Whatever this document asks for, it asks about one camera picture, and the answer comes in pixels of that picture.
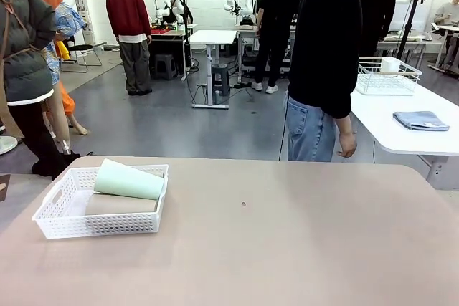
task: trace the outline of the red sweater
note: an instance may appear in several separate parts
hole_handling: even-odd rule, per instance
[[[150,21],[143,0],[107,0],[107,13],[116,37],[151,35]]]

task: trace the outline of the hand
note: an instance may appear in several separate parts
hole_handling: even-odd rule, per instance
[[[341,145],[341,152],[338,152],[338,156],[343,158],[352,157],[357,149],[356,137],[353,133],[340,134],[339,144]]]

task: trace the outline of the gray pants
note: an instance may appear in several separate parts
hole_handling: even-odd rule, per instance
[[[126,91],[150,90],[150,52],[146,41],[119,43],[124,72],[126,73]]]

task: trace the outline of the white plastic basket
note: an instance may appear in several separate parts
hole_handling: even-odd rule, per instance
[[[421,74],[392,57],[361,57],[356,90],[363,95],[411,96]]]
[[[86,216],[86,206],[94,194],[99,168],[71,168],[45,196],[32,220],[48,239],[157,232],[166,196],[169,166],[131,167],[164,178],[155,212]]]

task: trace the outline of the green jacket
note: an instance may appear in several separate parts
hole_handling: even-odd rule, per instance
[[[55,14],[43,0],[13,0],[13,8],[26,27],[21,28],[16,17],[9,15],[8,43],[5,51],[4,84],[8,105],[40,102],[52,90],[51,73],[41,52],[28,51],[12,58],[33,45],[43,49],[56,33]],[[0,1],[0,46],[4,39],[6,8]]]

